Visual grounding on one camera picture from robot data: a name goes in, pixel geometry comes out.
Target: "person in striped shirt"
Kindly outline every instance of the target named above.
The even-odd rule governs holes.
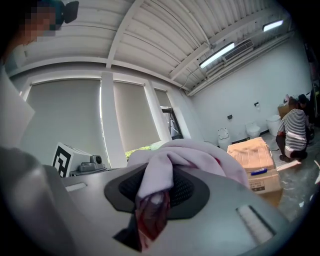
[[[275,138],[282,155],[280,160],[291,162],[292,159],[303,160],[307,157],[306,129],[308,122],[306,114],[299,109],[296,99],[289,99],[290,112],[281,120],[278,134]]]

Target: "fluorescent light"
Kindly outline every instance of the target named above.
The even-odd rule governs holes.
[[[264,26],[262,27],[263,32],[266,32],[266,31],[268,31],[268,30],[272,30],[272,29],[274,29],[274,28],[276,28],[276,27],[279,27],[279,26],[281,26],[283,23],[284,23],[283,20],[278,20],[278,21],[276,21],[276,22],[272,22],[272,23],[266,24],[266,25],[264,25]]]
[[[211,62],[213,62],[214,60],[218,59],[220,56],[222,56],[225,53],[229,52],[233,48],[235,48],[235,44],[233,42],[229,43],[228,45],[226,45],[225,47],[223,47],[222,49],[220,49],[216,53],[212,54],[209,58],[207,58],[206,60],[201,62],[200,63],[200,67],[203,69],[205,66],[209,65]]]

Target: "white box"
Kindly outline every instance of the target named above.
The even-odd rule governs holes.
[[[89,163],[92,154],[78,148],[58,142],[53,156],[52,166],[60,176],[69,177],[70,172],[76,171],[81,163]]]

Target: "blue pen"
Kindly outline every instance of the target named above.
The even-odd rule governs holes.
[[[251,172],[251,175],[258,175],[258,174],[264,174],[267,172],[267,168],[262,168],[262,169],[259,169],[259,170],[254,170]]]

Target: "gray concrete floor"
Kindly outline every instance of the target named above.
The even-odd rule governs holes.
[[[320,129],[316,128],[315,137],[307,147],[308,157],[301,163],[293,161],[286,163],[281,161],[276,137],[270,133],[261,136],[268,144],[272,158],[281,178],[283,194],[278,209],[293,221],[308,208],[310,197],[316,191],[315,181],[319,176],[319,168],[314,162],[320,164]]]

